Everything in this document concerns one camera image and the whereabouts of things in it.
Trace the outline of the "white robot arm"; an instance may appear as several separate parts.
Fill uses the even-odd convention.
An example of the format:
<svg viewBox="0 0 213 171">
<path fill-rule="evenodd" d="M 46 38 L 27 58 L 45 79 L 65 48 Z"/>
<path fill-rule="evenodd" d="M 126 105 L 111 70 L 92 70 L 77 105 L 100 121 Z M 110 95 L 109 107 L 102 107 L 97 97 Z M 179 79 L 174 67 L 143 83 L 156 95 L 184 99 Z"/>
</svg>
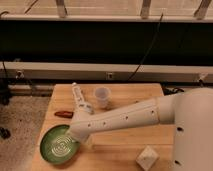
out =
<svg viewBox="0 0 213 171">
<path fill-rule="evenodd" d="M 96 132 L 173 124 L 172 171 L 213 171 L 213 89 L 144 100 L 101 114 L 79 109 L 70 123 L 71 136 L 83 143 Z"/>
</svg>

